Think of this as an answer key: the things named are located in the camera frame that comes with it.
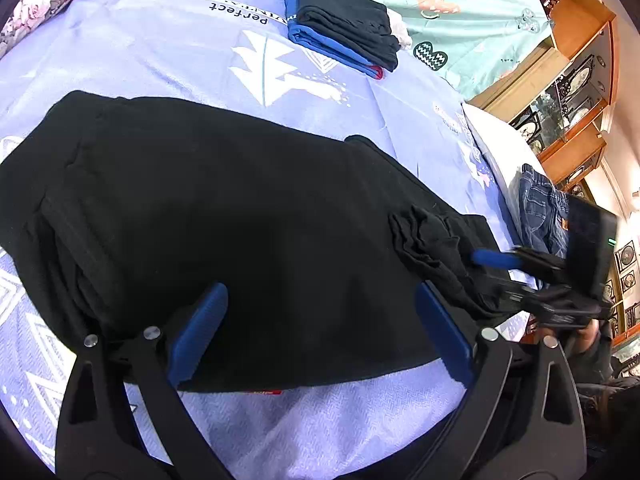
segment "silver bolt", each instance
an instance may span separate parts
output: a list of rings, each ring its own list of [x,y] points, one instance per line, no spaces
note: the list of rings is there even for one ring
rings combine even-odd
[[[92,348],[98,344],[98,336],[95,334],[89,334],[84,338],[84,346]]]
[[[148,326],[145,328],[145,331],[142,333],[142,335],[145,337],[145,339],[153,341],[153,339],[158,339],[161,333],[162,331],[157,326]]]
[[[542,342],[547,348],[555,348],[556,346],[558,346],[558,339],[556,339],[552,335],[545,335],[542,338]]]
[[[495,341],[499,336],[498,331],[495,328],[491,328],[489,326],[484,327],[480,331],[480,335],[482,336],[482,339],[486,339],[487,341]]]

